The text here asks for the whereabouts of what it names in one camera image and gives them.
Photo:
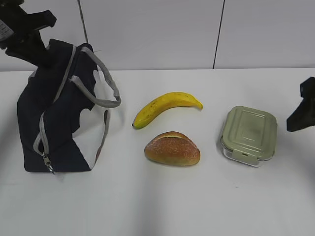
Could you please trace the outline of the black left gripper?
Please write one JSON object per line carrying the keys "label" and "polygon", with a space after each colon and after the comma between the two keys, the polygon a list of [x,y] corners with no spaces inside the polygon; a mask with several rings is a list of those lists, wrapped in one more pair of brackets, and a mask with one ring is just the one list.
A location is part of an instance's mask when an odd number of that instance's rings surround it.
{"label": "black left gripper", "polygon": [[[19,58],[37,67],[49,68],[53,64],[53,56],[46,49],[39,30],[53,27],[57,18],[50,10],[28,14],[21,7],[23,3],[23,0],[0,2],[0,19],[14,31],[10,38],[0,42],[0,47],[7,48],[5,53],[10,57]],[[31,33],[34,33],[34,49],[9,48],[27,39]]]}

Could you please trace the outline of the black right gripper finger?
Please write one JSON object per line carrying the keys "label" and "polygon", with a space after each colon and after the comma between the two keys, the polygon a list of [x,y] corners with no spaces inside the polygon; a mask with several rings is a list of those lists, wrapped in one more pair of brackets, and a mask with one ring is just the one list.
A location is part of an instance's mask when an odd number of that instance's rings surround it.
{"label": "black right gripper finger", "polygon": [[295,132],[314,125],[315,99],[303,98],[297,109],[286,120],[286,129]]}
{"label": "black right gripper finger", "polygon": [[315,98],[315,77],[309,77],[300,84],[302,98]]}

